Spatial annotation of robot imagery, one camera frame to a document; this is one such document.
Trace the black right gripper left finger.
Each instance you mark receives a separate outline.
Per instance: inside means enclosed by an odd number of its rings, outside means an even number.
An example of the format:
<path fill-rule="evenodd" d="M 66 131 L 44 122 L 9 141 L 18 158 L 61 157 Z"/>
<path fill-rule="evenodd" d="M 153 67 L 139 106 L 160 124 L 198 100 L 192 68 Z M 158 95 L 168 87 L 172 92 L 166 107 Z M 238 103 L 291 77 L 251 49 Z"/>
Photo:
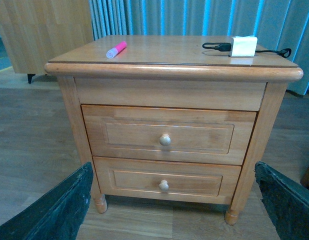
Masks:
<path fill-rule="evenodd" d="M 74 240 L 91 201 L 93 168 L 85 163 L 0 226 L 0 240 Z"/>

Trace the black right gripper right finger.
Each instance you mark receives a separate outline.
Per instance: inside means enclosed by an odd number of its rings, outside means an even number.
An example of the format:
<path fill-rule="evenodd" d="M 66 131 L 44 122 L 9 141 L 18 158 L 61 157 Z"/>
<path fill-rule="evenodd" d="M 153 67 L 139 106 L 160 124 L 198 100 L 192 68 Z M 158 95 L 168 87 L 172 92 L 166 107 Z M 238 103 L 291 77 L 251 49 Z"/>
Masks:
<path fill-rule="evenodd" d="M 262 203 L 281 240 L 309 240 L 309 190 L 268 164 L 254 167 Z"/>

